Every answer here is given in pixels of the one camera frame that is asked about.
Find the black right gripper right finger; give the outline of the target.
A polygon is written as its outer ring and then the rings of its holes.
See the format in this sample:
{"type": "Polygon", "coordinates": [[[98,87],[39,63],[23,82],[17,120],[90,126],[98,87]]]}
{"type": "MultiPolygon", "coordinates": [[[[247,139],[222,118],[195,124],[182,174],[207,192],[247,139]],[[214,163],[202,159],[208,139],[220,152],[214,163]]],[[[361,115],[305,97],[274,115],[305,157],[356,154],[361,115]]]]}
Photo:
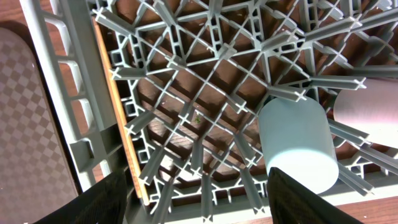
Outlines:
{"type": "Polygon", "coordinates": [[[274,224],[355,224],[360,222],[276,167],[271,168],[268,175],[267,197],[274,224]]]}

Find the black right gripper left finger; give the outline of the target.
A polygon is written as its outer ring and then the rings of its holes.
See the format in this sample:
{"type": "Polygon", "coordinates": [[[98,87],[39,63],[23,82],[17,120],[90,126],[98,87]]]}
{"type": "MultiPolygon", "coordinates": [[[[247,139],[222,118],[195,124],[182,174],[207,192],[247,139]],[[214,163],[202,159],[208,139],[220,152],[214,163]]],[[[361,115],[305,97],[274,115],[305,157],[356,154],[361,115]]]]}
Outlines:
{"type": "Polygon", "coordinates": [[[125,173],[118,169],[35,224],[122,224],[126,205],[125,173]]]}

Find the light blue plastic cup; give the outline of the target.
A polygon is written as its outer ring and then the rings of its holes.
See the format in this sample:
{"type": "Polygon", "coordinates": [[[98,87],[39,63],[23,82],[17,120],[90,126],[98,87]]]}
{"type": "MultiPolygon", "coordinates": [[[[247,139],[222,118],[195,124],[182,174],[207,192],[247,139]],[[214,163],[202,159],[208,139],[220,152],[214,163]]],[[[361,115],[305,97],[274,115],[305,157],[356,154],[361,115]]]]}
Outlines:
{"type": "Polygon", "coordinates": [[[274,98],[258,116],[267,175],[276,167],[316,194],[338,178],[338,163],[325,110],[307,98],[274,98]]]}

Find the pink plastic cup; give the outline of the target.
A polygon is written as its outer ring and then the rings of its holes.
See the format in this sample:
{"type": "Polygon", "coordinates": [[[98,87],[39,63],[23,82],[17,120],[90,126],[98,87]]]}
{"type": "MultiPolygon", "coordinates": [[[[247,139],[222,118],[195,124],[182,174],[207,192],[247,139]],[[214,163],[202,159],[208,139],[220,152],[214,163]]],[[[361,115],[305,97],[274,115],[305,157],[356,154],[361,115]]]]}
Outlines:
{"type": "Polygon", "coordinates": [[[368,141],[397,147],[397,80],[366,79],[365,88],[341,90],[334,120],[369,134],[368,141]]]}

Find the wooden chopstick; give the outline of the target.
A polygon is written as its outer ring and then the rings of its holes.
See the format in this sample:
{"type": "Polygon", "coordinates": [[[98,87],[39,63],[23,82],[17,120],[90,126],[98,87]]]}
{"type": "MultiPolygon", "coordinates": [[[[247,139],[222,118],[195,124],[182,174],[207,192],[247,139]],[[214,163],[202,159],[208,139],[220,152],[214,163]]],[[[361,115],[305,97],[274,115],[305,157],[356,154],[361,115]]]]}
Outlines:
{"type": "Polygon", "coordinates": [[[124,152],[126,154],[127,163],[129,166],[130,174],[134,183],[134,188],[136,191],[136,195],[141,199],[142,203],[145,206],[150,204],[149,196],[147,194],[147,189],[145,184],[140,182],[139,176],[141,174],[141,168],[139,166],[139,162],[136,156],[135,148],[132,142],[132,139],[128,132],[125,130],[125,125],[127,124],[126,115],[124,114],[124,108],[121,103],[121,98],[119,95],[118,87],[116,82],[112,79],[111,73],[111,63],[109,61],[108,52],[106,50],[106,46],[103,40],[103,36],[101,33],[101,29],[99,24],[95,21],[95,18],[91,18],[95,30],[95,37],[97,41],[97,45],[99,48],[99,53],[101,57],[101,61],[103,64],[104,75],[106,79],[106,83],[108,86],[109,95],[111,97],[113,110],[116,116],[116,121],[118,124],[118,129],[121,135],[121,140],[123,142],[124,152]]]}

